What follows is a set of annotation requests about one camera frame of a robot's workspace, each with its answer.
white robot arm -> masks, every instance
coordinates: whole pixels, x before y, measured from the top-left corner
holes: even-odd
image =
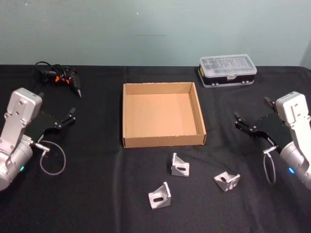
[[[263,165],[270,184],[276,181],[274,163],[270,154],[276,150],[289,166],[289,171],[295,173],[311,190],[311,117],[306,97],[298,92],[291,92],[276,102],[266,97],[265,103],[274,113],[259,118],[251,125],[235,112],[236,128],[252,138],[262,137],[271,144],[272,147],[263,151]],[[269,178],[266,169],[267,156],[273,167],[272,179]]]
[[[41,96],[24,88],[14,91],[11,95],[7,112],[4,114],[5,124],[0,136],[0,191],[9,186],[32,157],[32,147],[43,150],[42,156],[50,151],[49,148],[38,143],[46,130],[60,130],[75,120],[74,108],[64,120],[60,121],[40,111],[41,104]]]
[[[290,128],[293,141],[281,151],[281,158],[311,190],[311,128],[306,97],[292,92],[276,101],[281,120]]]

black tablecloth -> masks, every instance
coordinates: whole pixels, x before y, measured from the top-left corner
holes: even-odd
[[[0,112],[19,87],[45,93],[42,109],[61,117],[76,107],[76,123],[50,136],[67,155],[57,177],[40,170],[35,151],[22,173],[0,192],[0,232],[10,233],[308,233],[311,192],[273,153],[276,184],[267,183],[263,149],[235,129],[238,110],[249,121],[270,113],[263,98],[291,91],[306,95],[311,109],[311,71],[258,67],[251,86],[205,89],[194,67],[76,67],[82,99],[68,87],[33,85],[31,66],[0,66]],[[122,84],[195,82],[207,130],[204,146],[124,149]],[[190,177],[170,175],[173,152],[190,163]],[[239,173],[237,187],[223,192],[213,177]],[[148,193],[164,181],[171,205],[151,210]]]

plastic storage case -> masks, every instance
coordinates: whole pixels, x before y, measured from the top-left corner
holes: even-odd
[[[199,75],[204,87],[250,85],[257,69],[246,54],[202,57]]]

teal wall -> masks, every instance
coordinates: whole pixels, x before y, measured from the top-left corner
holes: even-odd
[[[0,64],[311,68],[311,0],[0,0]]]

open cardboard box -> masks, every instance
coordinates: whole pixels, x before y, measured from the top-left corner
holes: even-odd
[[[203,145],[205,139],[194,83],[123,85],[125,148]]]

